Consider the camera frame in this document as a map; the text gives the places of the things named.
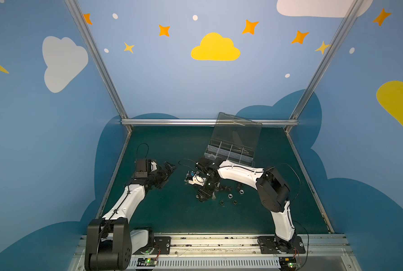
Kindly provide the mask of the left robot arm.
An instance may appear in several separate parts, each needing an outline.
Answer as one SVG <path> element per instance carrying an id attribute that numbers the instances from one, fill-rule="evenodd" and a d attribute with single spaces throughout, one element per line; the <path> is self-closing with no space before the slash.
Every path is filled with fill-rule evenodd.
<path id="1" fill-rule="evenodd" d="M 152 188 L 162 189 L 176 166 L 162 166 L 153 159 L 139 159 L 124 192 L 115 205 L 100 219 L 87 227 L 85 270 L 123 271 L 135 252 L 154 252 L 151 228 L 130 229 L 130 220 L 138 205 Z"/>

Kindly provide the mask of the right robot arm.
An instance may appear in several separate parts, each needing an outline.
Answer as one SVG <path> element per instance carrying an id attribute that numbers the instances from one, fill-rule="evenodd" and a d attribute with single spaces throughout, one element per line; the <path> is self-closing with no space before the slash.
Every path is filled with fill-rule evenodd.
<path id="1" fill-rule="evenodd" d="M 275 225 L 274 240 L 265 243 L 285 254 L 305 253 L 302 239 L 297 235 L 290 211 L 290 188 L 275 167 L 269 169 L 241 166 L 232 161 L 217 158 L 200 158 L 196 172 L 189 172 L 190 185 L 200 185 L 198 199 L 204 202 L 219 190 L 221 179 L 236 181 L 257 190 L 261 204 L 270 211 Z"/>

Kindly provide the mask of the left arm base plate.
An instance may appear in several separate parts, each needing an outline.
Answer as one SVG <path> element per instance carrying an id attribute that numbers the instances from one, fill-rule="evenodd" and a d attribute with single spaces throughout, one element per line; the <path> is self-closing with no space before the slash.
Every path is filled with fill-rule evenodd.
<path id="1" fill-rule="evenodd" d="M 155 236 L 145 247 L 140 248 L 134 255 L 169 255 L 171 250 L 171 237 Z"/>

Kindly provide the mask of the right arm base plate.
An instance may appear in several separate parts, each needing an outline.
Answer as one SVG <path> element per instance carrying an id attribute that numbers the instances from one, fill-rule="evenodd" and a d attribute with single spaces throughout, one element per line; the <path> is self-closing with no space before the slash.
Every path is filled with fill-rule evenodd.
<path id="1" fill-rule="evenodd" d="M 262 254 L 305 254 L 305 246 L 300 236 L 285 241 L 277 236 L 260 236 L 258 244 Z"/>

